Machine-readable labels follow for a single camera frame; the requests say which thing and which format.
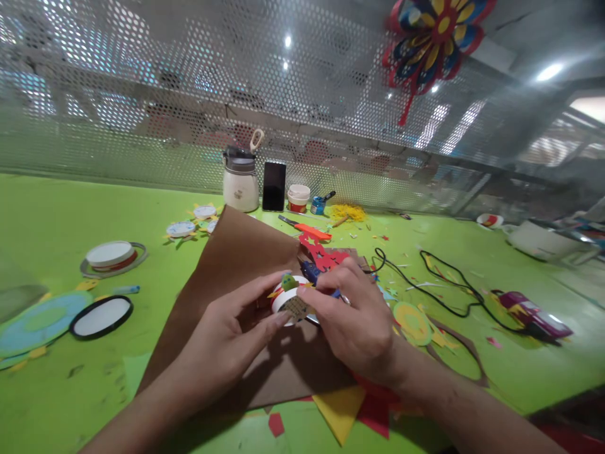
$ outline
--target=white water bottle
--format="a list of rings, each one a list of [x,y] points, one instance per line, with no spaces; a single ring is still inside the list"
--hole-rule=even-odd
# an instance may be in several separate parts
[[[225,164],[222,196],[225,203],[239,211],[254,211],[258,208],[256,156],[248,150],[234,146],[228,146],[222,156]]]

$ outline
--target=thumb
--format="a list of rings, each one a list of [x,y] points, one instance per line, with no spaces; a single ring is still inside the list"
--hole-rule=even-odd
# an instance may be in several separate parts
[[[323,294],[311,287],[298,287],[296,294],[306,304],[315,309],[315,312],[323,318],[333,318],[336,311],[343,305],[342,301]]]
[[[288,311],[278,312],[261,320],[254,328],[239,337],[239,343],[244,352],[244,360],[250,364],[263,348],[273,338],[275,333],[283,327],[292,314]]]

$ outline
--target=ceiling light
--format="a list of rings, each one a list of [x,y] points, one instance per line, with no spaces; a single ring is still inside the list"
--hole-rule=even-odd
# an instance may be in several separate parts
[[[539,73],[538,77],[536,78],[536,80],[538,82],[543,82],[545,80],[552,79],[558,73],[560,73],[562,69],[563,69],[563,65],[562,64],[560,64],[560,63],[552,64],[551,66],[547,67],[544,71],[542,71],[541,73]]]

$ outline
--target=black cable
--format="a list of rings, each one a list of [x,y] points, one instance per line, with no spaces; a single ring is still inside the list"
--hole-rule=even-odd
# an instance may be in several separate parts
[[[517,333],[517,334],[521,334],[521,335],[529,335],[529,332],[527,331],[527,329],[523,328],[523,329],[515,329],[515,328],[510,328],[508,326],[506,326],[505,324],[503,324],[499,319],[496,318],[496,316],[491,313],[491,311],[487,308],[487,305],[485,304],[485,299],[483,298],[483,295],[481,295],[465,278],[464,274],[455,266],[452,266],[450,264],[448,264],[447,262],[444,262],[443,260],[441,260],[440,258],[436,257],[435,255],[431,254],[430,252],[427,252],[425,250],[421,250],[420,251],[420,256],[422,257],[422,260],[424,261],[424,265],[426,266],[426,268],[429,270],[429,272],[431,274],[433,274],[434,276],[443,279],[445,282],[448,282],[450,284],[454,284],[457,287],[460,288],[465,288],[470,290],[473,293],[473,296],[477,299],[476,303],[471,303],[466,307],[466,311],[464,313],[460,313],[457,311],[454,311],[452,308],[448,307],[443,301],[441,301],[439,298],[437,298],[435,295],[433,295],[431,292],[428,292],[426,290],[424,290],[421,287],[418,287],[416,284],[414,284],[413,282],[411,282],[406,275],[397,267],[397,265],[395,265],[394,263],[392,263],[390,260],[388,260],[386,258],[386,254],[384,253],[384,251],[380,248],[375,248],[374,252],[376,253],[376,255],[378,256],[379,259],[381,259],[383,262],[382,264],[376,268],[375,270],[371,270],[371,271],[364,271],[366,274],[372,274],[375,272],[380,271],[385,264],[389,264],[394,270],[396,270],[403,279],[405,279],[405,281],[411,285],[412,287],[414,287],[417,290],[420,290],[421,292],[423,292],[426,295],[429,295],[433,300],[435,300],[436,302],[438,302],[438,304],[441,305],[441,307],[445,308],[448,312],[454,314],[457,317],[460,318],[466,318],[469,315],[471,315],[471,309],[473,308],[473,306],[481,306],[483,307],[483,309],[485,309],[485,311],[488,313],[488,315],[496,322],[498,323],[502,328],[504,328],[505,330]],[[466,285],[462,285],[462,284],[458,284],[456,282],[450,281],[448,279],[446,279],[444,276],[442,276],[441,274],[438,274],[436,272],[434,272],[432,269],[430,269],[429,264],[427,263],[427,260],[425,258],[425,255],[423,255],[423,253],[429,257],[432,257],[434,259],[436,259],[437,261],[443,263],[444,265],[449,266],[450,268],[458,271],[458,274],[460,275],[460,277],[462,277],[462,280],[464,281],[464,283]]]

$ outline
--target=black phone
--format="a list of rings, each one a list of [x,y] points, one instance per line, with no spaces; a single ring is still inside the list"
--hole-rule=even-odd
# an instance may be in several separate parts
[[[285,199],[285,164],[265,162],[263,211],[283,211]]]

